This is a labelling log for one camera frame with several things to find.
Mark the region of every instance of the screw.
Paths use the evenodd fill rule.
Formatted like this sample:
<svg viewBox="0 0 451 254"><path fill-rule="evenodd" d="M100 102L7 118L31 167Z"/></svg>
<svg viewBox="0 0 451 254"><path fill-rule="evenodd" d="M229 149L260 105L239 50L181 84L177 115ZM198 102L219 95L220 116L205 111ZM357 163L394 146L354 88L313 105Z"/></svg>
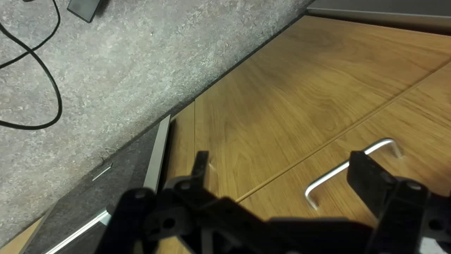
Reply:
<svg viewBox="0 0 451 254"><path fill-rule="evenodd" d="M422 190L422 188L423 188L422 184L419 184L419 183L416 183L416 181L413 181L413 180L409 180L409 181L408 181L408 186L409 186L411 188L413 188L413 190Z"/></svg>
<svg viewBox="0 0 451 254"><path fill-rule="evenodd" d="M144 198L147 195L144 188L136 191L136 198Z"/></svg>
<svg viewBox="0 0 451 254"><path fill-rule="evenodd" d="M184 188L184 190L188 190L188 188L191 188L192 187L192 184L189 183L189 181L182 181L181 183L181 188Z"/></svg>

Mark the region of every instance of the gray carpet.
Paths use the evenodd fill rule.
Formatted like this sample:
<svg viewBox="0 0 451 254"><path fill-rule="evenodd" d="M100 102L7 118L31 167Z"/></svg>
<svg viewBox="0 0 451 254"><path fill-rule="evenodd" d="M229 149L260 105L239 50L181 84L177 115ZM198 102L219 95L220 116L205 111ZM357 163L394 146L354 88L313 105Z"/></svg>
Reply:
<svg viewBox="0 0 451 254"><path fill-rule="evenodd" d="M0 126L0 245L170 108L299 15L305 0L112 0L86 23L60 0L62 23L38 50L61 85L62 119L41 131ZM54 28L51 0L0 1L0 20L29 44ZM22 47L0 35L0 61ZM27 56L0 70L0 118L38 123L55 95Z"/></svg>

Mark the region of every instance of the black cable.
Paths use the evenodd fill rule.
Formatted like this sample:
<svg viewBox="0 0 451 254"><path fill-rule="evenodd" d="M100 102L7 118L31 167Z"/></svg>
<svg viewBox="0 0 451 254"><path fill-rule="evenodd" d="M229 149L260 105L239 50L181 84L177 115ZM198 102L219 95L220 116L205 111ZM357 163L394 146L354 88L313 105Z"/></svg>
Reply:
<svg viewBox="0 0 451 254"><path fill-rule="evenodd" d="M3 23L0 22L0 30L9 36L12 40L14 40L16 43L19 43L20 46L23 46L27 52L27 53L31 53L31 56L41 64L43 70L45 71L45 74L48 76L48 78L51 80L53 83L53 87L55 90L55 94L57 94L57 101L58 101L58 111L57 111L57 115L45 122L45 123L38 123L38 125L24 125L24 123L17 123L17 122L10 122L10 121L3 121L0 119L0 125L5 125L5 126L9 126L9 128L19 128L19 129L41 129L41 128L47 128L47 126L51 126L54 125L62 115L62 97L61 97L61 92L60 92L60 88L58 88L58 84L53 76L53 73L48 70L48 67L45 66L45 63L41 60L41 57L29 46L26 44L23 40L20 40L19 37L16 37L13 33L10 33L5 26Z"/></svg>
<svg viewBox="0 0 451 254"><path fill-rule="evenodd" d="M37 50L37 49L40 49L44 43L47 43L48 39L51 39L51 37L55 35L57 29L60 28L60 23L61 23L60 8L58 8L57 1L55 1L55 0L53 0L53 1L54 1L54 6L55 6L55 11L57 11L57 16L58 16L57 23L55 23L55 28L54 28L54 30L53 30L41 43L38 43L37 46L34 46L33 50ZM27 54L29 54L29 52L23 52L23 53L19 54L17 57L10 59L10 60L2 63L2 64L0 64L0 68L13 64L14 61L23 59L23 57L27 56Z"/></svg>

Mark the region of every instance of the metal bracket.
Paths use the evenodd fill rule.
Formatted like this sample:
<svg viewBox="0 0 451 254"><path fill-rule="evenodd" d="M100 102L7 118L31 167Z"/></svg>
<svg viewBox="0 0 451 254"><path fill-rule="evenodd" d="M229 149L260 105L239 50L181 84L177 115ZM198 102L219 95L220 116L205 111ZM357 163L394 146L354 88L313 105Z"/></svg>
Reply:
<svg viewBox="0 0 451 254"><path fill-rule="evenodd" d="M394 149L394 153L396 157L402 157L402 150L399 147L399 145L396 143L396 140L394 138L382 138L374 143L371 143L370 146L367 146L364 149L364 152L367 155L381 149L382 146L391 145ZM326 171L325 174L322 174L320 177L315 179L305 190L305 197L308 198L309 204L317 210L319 204L312 198L310 193L319 187L320 184L323 184L325 181L330 180L333 176L339 174L340 171L346 170L350 166L350 160L344 160L343 163L337 164L336 167L330 169L329 171Z"/></svg>

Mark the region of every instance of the black plastic part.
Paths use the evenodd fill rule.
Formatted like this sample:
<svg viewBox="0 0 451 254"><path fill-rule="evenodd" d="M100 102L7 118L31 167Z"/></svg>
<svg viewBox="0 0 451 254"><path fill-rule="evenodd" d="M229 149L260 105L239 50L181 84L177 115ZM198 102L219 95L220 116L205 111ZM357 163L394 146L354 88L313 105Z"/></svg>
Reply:
<svg viewBox="0 0 451 254"><path fill-rule="evenodd" d="M203 188L208 164L209 164L209 152L199 150L193 164L192 177L189 180L192 187Z"/></svg>
<svg viewBox="0 0 451 254"><path fill-rule="evenodd" d="M354 150L351 152L347 179L368 208L380 217L396 183L396 177L388 173L365 152Z"/></svg>
<svg viewBox="0 0 451 254"><path fill-rule="evenodd" d="M68 9L85 19L92 22L102 0L71 0Z"/></svg>
<svg viewBox="0 0 451 254"><path fill-rule="evenodd" d="M147 215L143 225L148 241L188 234L192 227L189 210L172 190L160 191L157 195L157 204Z"/></svg>
<svg viewBox="0 0 451 254"><path fill-rule="evenodd" d="M427 187L401 180L381 214L368 245L370 252L418 252L429 194Z"/></svg>
<svg viewBox="0 0 451 254"><path fill-rule="evenodd" d="M372 228L347 218L271 218L270 224L317 254L365 252Z"/></svg>
<svg viewBox="0 0 451 254"><path fill-rule="evenodd" d="M306 249L292 241L289 234L264 222L232 198L217 198L199 207L195 212L198 227L191 234L195 241L181 236L188 246L199 245L201 238L202 250L198 252L272 254Z"/></svg>
<svg viewBox="0 0 451 254"><path fill-rule="evenodd" d="M451 197L432 193L425 218L425 235L451 243Z"/></svg>
<svg viewBox="0 0 451 254"><path fill-rule="evenodd" d="M451 252L451 242L443 242L443 241L437 241L437 243L442 246L442 249L444 249L446 252Z"/></svg>
<svg viewBox="0 0 451 254"><path fill-rule="evenodd" d="M131 188L126 191L109 222L96 254L131 254L141 242L144 252L154 252L158 241L147 241L143 224L155 207L155 194L150 188Z"/></svg>

